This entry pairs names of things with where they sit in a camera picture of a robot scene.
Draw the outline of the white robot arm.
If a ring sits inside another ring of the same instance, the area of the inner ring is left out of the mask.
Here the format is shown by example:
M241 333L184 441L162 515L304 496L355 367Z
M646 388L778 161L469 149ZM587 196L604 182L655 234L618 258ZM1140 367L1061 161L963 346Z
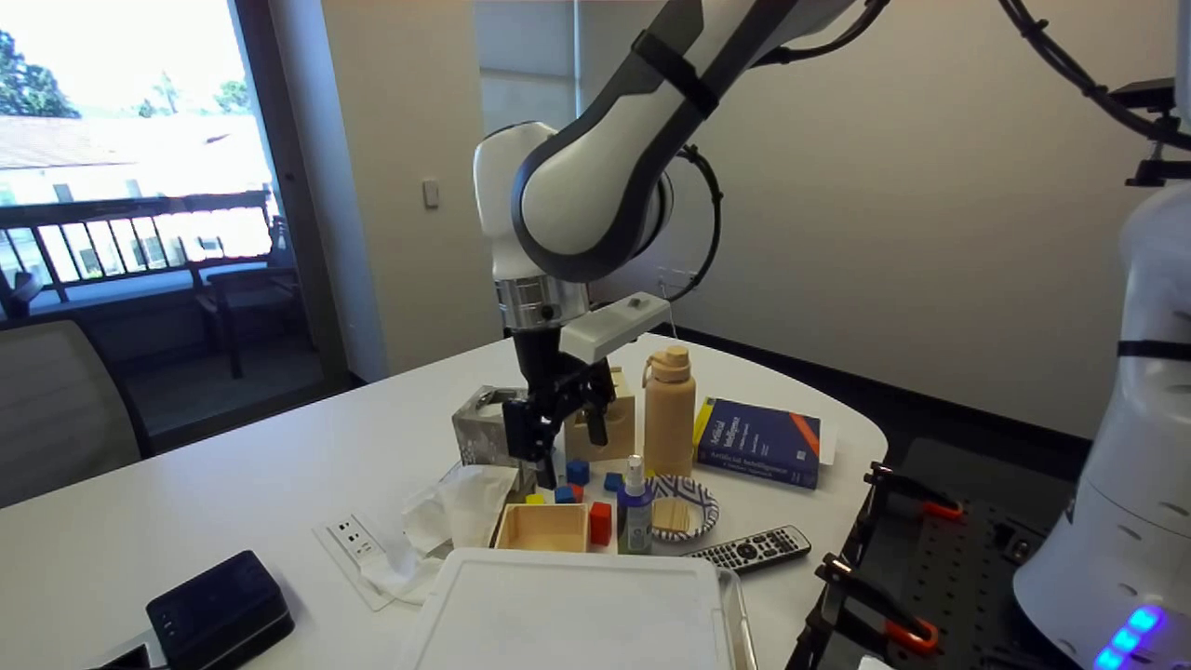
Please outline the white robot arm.
M751 65L826 54L888 0L666 0L566 126L514 121L473 152L510 328L586 364L633 331L569 290L662 225L662 167ZM1191 186L1150 193L1120 234L1117 383L1079 485L1011 574L1027 620L1082 670L1191 666Z

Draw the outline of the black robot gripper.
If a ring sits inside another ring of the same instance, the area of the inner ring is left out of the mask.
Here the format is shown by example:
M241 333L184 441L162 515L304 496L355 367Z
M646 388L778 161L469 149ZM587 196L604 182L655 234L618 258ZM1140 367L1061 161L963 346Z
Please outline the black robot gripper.
M517 367L528 383L528 398L547 419L547 426L557 435L557 426L586 413L587 419L587 441L607 448L607 410L613 398L610 364L581 364L557 351L557 331L517 331L514 333ZM545 456L524 456L510 450L510 466L517 467L514 492L537 492L547 475Z

